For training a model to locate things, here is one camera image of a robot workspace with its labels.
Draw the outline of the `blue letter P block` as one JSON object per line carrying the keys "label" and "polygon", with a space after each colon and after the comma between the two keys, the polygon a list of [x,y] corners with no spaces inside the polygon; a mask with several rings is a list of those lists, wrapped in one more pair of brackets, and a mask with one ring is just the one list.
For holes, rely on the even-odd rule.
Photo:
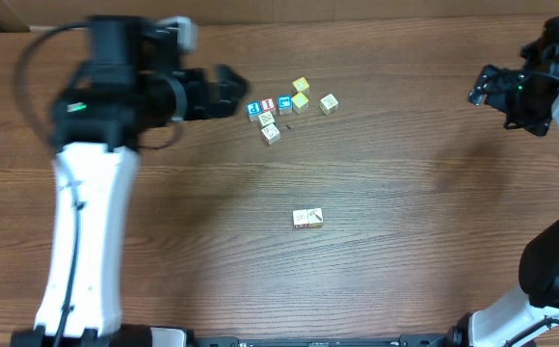
{"label": "blue letter P block", "polygon": [[257,121],[257,117],[262,113],[261,104],[259,101],[253,101],[246,105],[246,112],[251,122]]}

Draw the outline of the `wood block red side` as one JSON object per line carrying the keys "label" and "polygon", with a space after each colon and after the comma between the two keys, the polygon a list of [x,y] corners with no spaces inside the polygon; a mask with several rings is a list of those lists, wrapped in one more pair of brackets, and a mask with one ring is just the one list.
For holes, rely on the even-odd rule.
{"label": "wood block red side", "polygon": [[273,123],[263,127],[261,129],[261,134],[268,146],[280,139],[280,131]]}

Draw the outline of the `natural block letter B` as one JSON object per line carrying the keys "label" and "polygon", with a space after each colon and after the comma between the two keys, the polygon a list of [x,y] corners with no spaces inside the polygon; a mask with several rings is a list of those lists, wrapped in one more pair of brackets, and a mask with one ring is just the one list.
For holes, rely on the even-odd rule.
{"label": "natural block letter B", "polygon": [[305,228],[309,225],[309,219],[306,209],[294,210],[292,212],[293,216],[293,228]]}

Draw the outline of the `natural block number 4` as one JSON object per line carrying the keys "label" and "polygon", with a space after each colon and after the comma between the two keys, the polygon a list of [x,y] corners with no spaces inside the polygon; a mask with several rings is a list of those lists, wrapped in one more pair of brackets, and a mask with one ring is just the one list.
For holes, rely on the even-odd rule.
{"label": "natural block number 4", "polygon": [[323,211],[321,208],[308,209],[306,212],[309,227],[322,227],[324,225]]}

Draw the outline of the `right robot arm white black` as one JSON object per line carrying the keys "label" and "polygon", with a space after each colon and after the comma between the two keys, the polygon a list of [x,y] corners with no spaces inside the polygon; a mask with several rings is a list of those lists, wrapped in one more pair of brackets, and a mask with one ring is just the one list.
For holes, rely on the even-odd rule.
{"label": "right robot arm white black", "polygon": [[[519,68],[485,65],[469,103],[501,113],[507,130],[536,137],[559,136],[559,15],[519,51]],[[559,217],[527,243],[519,258],[517,285],[490,306],[470,312],[436,346],[533,346],[559,328]]]}

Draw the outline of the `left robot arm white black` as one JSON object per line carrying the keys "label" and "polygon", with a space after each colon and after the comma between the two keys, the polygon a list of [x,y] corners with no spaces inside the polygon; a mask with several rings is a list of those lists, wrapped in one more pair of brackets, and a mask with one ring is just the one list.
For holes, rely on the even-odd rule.
{"label": "left robot arm white black", "polygon": [[25,75],[48,40],[35,38],[15,68],[16,105],[53,157],[56,213],[50,270],[34,326],[12,334],[26,346],[175,346],[195,344],[183,328],[126,325],[120,266],[127,209],[140,167],[141,136],[158,127],[234,115],[249,84],[219,65],[209,82],[181,59],[197,46],[186,16],[152,21],[95,15],[80,24],[89,59],[56,98],[50,128],[39,121]]}

